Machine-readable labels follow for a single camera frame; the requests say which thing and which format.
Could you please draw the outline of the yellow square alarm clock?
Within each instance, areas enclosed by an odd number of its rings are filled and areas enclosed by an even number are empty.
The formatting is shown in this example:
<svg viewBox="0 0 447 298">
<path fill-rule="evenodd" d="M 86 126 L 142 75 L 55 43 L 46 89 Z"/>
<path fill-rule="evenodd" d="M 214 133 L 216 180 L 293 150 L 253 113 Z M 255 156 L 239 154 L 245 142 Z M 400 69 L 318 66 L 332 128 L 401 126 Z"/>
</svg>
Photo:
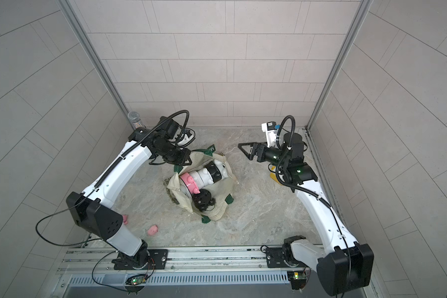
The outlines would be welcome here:
<svg viewBox="0 0 447 298">
<path fill-rule="evenodd" d="M 272 171 L 269 176 L 272 180 L 274 180 L 275 182 L 277 182 L 280 185 L 280 182 L 278 181 L 275 172 Z"/>
</svg>

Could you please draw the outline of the beige canvas tote bag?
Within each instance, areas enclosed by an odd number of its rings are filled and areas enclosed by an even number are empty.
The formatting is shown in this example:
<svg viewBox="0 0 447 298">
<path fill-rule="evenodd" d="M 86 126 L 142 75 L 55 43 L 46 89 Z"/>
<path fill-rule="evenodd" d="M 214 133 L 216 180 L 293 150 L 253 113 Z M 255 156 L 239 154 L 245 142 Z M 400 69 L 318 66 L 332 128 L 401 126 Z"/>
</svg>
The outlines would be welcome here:
<svg viewBox="0 0 447 298">
<path fill-rule="evenodd" d="M 219 221 L 234 201 L 238 180 L 215 145 L 193 150 L 190 159 L 189 166 L 175 166 L 166 190 L 178 206 L 201 216 L 203 223 Z"/>
</svg>

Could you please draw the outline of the black twin-bell alarm clock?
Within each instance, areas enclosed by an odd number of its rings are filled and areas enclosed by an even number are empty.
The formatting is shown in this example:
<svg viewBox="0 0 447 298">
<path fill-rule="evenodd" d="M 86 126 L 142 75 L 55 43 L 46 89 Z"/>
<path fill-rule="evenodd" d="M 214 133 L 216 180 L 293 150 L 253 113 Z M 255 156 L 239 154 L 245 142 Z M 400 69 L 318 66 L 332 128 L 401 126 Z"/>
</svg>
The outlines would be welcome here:
<svg viewBox="0 0 447 298">
<path fill-rule="evenodd" d="M 201 189 L 198 193 L 192 195 L 194 206 L 200 212 L 206 212 L 209 207 L 213 210 L 216 200 L 212 197 L 210 191 Z"/>
</svg>

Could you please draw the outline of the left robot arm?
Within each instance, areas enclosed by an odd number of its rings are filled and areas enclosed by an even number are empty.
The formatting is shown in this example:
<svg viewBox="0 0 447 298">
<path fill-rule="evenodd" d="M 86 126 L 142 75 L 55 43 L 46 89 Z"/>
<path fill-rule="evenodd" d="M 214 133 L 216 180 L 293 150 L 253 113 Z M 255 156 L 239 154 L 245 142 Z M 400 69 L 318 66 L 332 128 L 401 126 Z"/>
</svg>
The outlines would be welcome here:
<svg viewBox="0 0 447 298">
<path fill-rule="evenodd" d="M 190 165 L 187 145 L 194 139 L 193 130 L 178 124 L 157 130 L 135 129 L 120 154 L 92 185 L 68 195 L 66 203 L 73 222 L 119 252 L 113 260 L 115 269 L 142 269 L 150 263 L 147 243 L 136 237 L 126 227 L 124 216 L 112 209 L 119 193 L 146 161 L 156 157 L 171 165 Z"/>
</svg>

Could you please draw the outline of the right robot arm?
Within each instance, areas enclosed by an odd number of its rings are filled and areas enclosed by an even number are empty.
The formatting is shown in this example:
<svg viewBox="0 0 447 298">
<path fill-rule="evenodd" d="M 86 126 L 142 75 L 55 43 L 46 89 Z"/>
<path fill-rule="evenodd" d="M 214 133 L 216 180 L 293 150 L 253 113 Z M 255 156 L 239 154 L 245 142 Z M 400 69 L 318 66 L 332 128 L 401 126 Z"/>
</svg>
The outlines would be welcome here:
<svg viewBox="0 0 447 298">
<path fill-rule="evenodd" d="M 342 298 L 368 286 L 374 253 L 369 245 L 358 243 L 326 199 L 316 173 L 304 160 L 308 146 L 302 136 L 288 132 L 275 147 L 249 142 L 238 144 L 238 148 L 249 160 L 274 166 L 278 183 L 296 194 L 319 233 L 320 247 L 300 235 L 285 239 L 281 248 L 285 265 L 311 269 L 330 296 Z"/>
</svg>

